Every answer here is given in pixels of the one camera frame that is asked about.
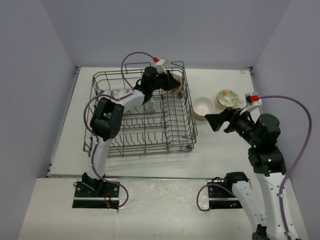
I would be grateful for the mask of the beige floral bowl front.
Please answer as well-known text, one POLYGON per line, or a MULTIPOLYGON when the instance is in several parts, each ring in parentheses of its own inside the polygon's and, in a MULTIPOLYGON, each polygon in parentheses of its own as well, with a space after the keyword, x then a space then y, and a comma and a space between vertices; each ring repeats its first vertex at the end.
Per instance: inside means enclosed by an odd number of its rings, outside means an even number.
POLYGON ((194 113, 194 117, 198 120, 198 121, 206 121, 206 118, 204 116, 199 116, 197 114, 194 113))

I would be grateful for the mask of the white green floral bowl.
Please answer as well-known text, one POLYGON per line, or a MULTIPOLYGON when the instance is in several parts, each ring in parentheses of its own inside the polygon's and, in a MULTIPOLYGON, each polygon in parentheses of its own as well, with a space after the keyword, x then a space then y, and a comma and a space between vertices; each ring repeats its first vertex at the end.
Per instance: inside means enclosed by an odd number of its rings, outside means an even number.
POLYGON ((222 89, 216 95, 218 104, 223 108, 235 108, 240 104, 239 95, 231 89, 222 89))

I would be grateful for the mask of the white blue-striped bowl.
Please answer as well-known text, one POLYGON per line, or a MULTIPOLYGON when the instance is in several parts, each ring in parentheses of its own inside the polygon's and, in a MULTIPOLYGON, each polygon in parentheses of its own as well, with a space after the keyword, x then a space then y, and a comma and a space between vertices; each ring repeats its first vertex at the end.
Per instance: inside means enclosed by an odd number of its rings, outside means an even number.
POLYGON ((120 90, 111 90, 110 95, 114 98, 118 98, 120 95, 120 90))

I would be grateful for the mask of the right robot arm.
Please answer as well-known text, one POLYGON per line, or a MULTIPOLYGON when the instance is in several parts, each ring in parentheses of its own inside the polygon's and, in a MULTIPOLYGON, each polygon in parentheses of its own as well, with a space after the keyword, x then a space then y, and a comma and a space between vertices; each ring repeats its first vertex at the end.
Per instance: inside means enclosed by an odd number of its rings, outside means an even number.
POLYGON ((248 160, 258 179, 263 204, 254 195, 251 183, 243 172, 227 173, 221 188, 227 196, 235 196, 246 213, 254 240, 297 240, 299 235, 290 215, 288 198, 282 182, 287 169, 284 156, 277 147, 281 133, 279 120, 268 113, 253 121, 248 111, 226 108, 219 114, 207 114, 205 119, 217 132, 228 122, 225 133, 236 132, 249 145, 248 160))

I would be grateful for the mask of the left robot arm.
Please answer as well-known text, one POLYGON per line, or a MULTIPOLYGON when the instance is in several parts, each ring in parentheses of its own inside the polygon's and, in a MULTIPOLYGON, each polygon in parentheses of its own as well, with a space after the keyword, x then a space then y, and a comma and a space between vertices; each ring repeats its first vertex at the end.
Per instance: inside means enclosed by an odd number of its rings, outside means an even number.
POLYGON ((98 99, 90 122, 84 123, 95 137, 89 170, 82 175, 82 183, 86 186, 88 193, 94 197, 103 193, 109 148, 120 132, 124 113, 148 103, 153 97, 154 91, 179 90, 182 85, 183 82, 176 80, 169 70, 158 72, 155 67, 148 66, 144 69, 142 78, 136 81, 130 92, 118 98, 100 94, 86 104, 84 112, 87 111, 91 102, 98 99))

